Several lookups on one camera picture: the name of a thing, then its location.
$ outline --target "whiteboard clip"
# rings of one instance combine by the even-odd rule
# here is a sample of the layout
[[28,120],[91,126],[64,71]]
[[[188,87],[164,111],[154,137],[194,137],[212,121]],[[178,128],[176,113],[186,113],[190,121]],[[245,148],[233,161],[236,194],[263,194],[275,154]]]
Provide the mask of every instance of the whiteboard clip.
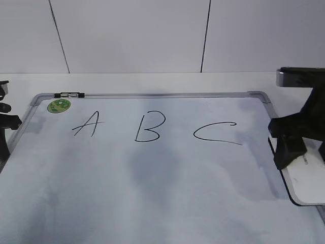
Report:
[[55,98],[84,98],[85,93],[55,93]]

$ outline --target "green sticker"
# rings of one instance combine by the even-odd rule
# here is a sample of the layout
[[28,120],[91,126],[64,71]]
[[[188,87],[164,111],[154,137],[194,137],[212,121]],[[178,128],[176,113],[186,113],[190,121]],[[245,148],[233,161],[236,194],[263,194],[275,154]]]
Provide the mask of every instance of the green sticker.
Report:
[[58,99],[49,104],[47,106],[47,110],[50,113],[62,113],[66,110],[68,110],[71,106],[71,103],[67,99]]

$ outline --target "white object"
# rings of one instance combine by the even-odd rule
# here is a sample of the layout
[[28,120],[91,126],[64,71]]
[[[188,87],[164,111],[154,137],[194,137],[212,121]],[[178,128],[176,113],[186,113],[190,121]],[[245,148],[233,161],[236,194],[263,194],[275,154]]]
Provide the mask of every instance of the white object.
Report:
[[67,73],[48,1],[0,3],[0,73]]
[[[274,150],[276,139],[270,138]],[[292,200],[299,205],[325,205],[323,194],[325,164],[318,148],[320,143],[305,139],[307,153],[292,161],[282,170]]]
[[325,66],[324,0],[212,0],[204,72]]
[[72,73],[200,71],[209,0],[52,5]]
[[[288,199],[256,98],[45,100],[0,177],[3,243],[321,243],[315,207]],[[76,136],[97,110],[99,122]],[[134,139],[143,115],[140,140]],[[199,140],[193,132],[210,123]]]

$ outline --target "white table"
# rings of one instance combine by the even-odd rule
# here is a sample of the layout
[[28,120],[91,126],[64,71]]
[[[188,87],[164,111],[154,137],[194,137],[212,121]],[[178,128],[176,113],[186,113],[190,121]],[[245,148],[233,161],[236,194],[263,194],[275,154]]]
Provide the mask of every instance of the white table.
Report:
[[[309,88],[277,87],[276,72],[0,74],[0,80],[10,81],[9,94],[6,96],[4,102],[12,106],[11,114],[18,114],[20,117],[23,117],[32,98],[39,93],[223,93],[246,92],[250,90],[265,92],[269,96],[277,114],[279,116],[285,116],[300,111],[311,91]],[[12,132],[7,130],[7,137],[11,134]],[[284,175],[287,177],[288,185],[290,186],[289,179],[293,178],[293,176],[290,176],[288,173]],[[313,193],[314,196],[319,195],[319,192],[313,190],[313,187],[308,188],[309,194]],[[321,192],[323,193],[321,200],[323,199],[323,203],[325,203],[324,191]]]

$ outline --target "whiteboard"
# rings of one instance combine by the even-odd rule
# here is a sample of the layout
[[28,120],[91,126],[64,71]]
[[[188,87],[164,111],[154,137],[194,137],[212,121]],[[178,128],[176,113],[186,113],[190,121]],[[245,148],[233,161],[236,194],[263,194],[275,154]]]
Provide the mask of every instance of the whiteboard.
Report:
[[0,243],[323,243],[316,208],[287,196],[260,99],[53,100],[0,174]]

